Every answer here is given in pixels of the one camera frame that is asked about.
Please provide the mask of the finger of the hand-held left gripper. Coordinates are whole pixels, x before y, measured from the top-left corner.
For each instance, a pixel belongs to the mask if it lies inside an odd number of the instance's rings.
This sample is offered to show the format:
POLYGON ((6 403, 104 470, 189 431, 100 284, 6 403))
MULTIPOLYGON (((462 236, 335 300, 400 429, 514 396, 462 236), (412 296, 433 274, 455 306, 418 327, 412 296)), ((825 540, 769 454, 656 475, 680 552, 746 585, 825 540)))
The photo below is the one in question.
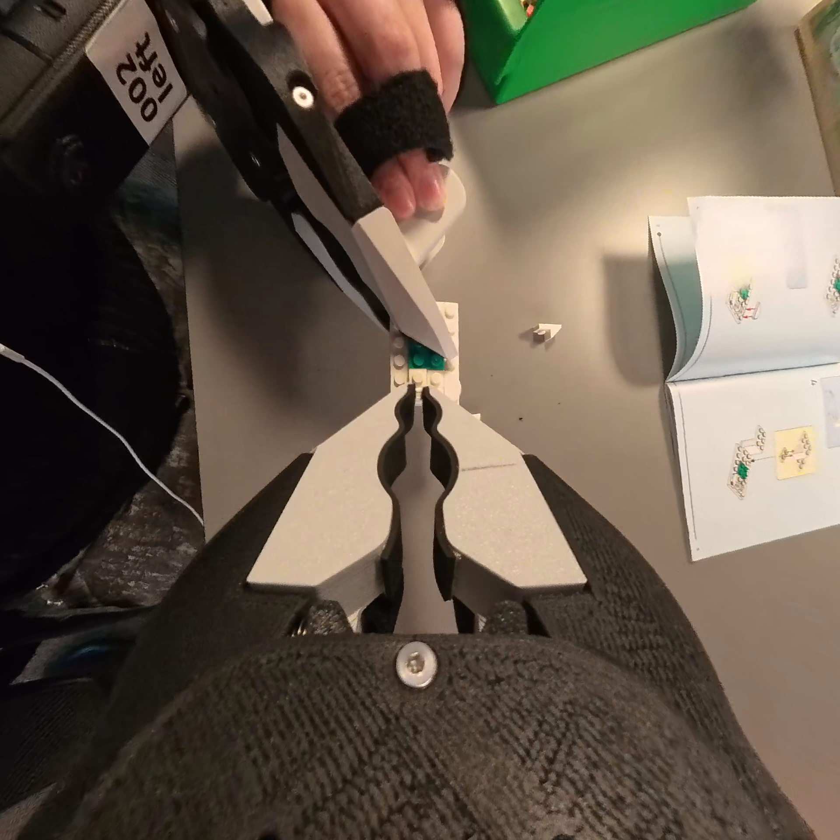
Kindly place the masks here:
POLYGON ((359 252, 359 272, 373 281, 395 326, 446 359, 455 359, 454 338, 392 213, 379 206, 364 215, 352 225, 351 240, 359 252))
POLYGON ((351 302, 383 330, 392 327, 392 317, 352 226, 335 208, 314 213, 295 208, 290 223, 329 278, 351 302))

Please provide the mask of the person's left hand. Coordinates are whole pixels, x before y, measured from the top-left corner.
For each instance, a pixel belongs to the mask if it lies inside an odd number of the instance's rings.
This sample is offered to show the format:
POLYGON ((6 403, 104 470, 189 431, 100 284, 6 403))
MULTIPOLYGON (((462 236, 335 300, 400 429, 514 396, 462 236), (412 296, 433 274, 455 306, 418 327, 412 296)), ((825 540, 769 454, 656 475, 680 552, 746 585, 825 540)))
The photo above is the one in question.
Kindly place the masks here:
POLYGON ((384 206, 402 222, 445 205, 441 161, 466 41, 456 2, 274 1, 317 99, 384 206))

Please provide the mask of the green plastic bin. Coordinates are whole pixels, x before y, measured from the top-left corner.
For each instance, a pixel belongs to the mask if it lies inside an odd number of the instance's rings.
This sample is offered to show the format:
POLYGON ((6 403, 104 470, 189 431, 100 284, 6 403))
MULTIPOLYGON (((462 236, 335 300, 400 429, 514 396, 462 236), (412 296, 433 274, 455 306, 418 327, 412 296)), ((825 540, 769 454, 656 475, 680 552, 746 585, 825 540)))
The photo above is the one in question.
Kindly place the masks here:
POLYGON ((502 104, 734 14, 750 1, 463 1, 467 50, 502 104))

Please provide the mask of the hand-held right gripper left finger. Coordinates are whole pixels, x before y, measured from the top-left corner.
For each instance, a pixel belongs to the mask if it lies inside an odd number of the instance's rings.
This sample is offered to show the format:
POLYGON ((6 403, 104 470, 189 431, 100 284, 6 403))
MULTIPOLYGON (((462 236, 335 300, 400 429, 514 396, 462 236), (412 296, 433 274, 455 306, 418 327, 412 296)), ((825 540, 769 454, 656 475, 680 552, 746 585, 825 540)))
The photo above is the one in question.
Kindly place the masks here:
POLYGON ((394 481, 406 467, 415 386, 383 397, 316 447, 255 565, 249 586, 367 606, 403 593, 394 481))

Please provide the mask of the person's dark clothing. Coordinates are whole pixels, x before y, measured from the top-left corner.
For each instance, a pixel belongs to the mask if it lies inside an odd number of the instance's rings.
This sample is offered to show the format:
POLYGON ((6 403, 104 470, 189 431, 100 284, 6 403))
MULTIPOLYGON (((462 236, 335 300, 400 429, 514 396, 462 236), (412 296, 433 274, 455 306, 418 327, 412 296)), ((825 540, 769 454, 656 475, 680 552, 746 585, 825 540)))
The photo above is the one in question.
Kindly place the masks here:
POLYGON ((65 219, 2 168, 2 674, 154 606, 204 542, 173 129, 65 219))

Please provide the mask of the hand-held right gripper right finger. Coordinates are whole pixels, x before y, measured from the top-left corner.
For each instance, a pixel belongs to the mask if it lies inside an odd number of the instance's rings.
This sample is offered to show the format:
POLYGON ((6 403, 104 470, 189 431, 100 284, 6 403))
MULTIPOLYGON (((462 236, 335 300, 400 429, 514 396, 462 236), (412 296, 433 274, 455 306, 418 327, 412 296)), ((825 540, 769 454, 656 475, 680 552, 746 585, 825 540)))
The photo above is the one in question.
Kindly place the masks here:
POLYGON ((525 603, 582 590, 574 552, 525 455, 433 387, 423 389, 434 511, 434 574, 446 601, 525 603))

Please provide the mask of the colourful lego set box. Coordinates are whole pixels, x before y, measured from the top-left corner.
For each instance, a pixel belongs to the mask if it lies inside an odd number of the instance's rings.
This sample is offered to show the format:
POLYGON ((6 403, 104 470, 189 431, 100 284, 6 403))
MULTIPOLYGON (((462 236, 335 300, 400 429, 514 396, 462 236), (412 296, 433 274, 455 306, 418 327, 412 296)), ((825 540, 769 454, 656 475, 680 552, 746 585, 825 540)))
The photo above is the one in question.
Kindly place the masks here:
POLYGON ((821 1, 796 30, 834 194, 839 196, 839 2, 821 1))

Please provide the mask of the lego instruction booklet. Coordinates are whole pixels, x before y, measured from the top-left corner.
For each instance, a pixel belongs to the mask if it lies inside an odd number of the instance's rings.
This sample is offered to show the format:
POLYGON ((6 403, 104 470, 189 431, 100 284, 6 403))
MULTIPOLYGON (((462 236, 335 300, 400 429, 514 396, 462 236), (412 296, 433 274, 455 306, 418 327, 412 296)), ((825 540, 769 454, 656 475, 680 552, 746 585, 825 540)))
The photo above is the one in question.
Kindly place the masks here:
POLYGON ((703 196, 650 216, 689 556, 839 522, 839 200, 703 196))

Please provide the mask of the white and green lego assembly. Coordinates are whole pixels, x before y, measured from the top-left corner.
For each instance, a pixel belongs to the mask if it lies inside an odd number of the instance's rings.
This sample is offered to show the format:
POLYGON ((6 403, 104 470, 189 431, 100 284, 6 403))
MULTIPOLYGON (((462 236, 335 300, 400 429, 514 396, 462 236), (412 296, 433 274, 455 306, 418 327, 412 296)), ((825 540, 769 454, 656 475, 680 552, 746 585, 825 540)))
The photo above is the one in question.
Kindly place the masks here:
POLYGON ((461 383, 459 357, 446 359, 424 345, 407 338, 396 329, 390 333, 390 379, 393 391, 404 385, 414 385, 420 392, 432 387, 447 398, 459 403, 461 383))

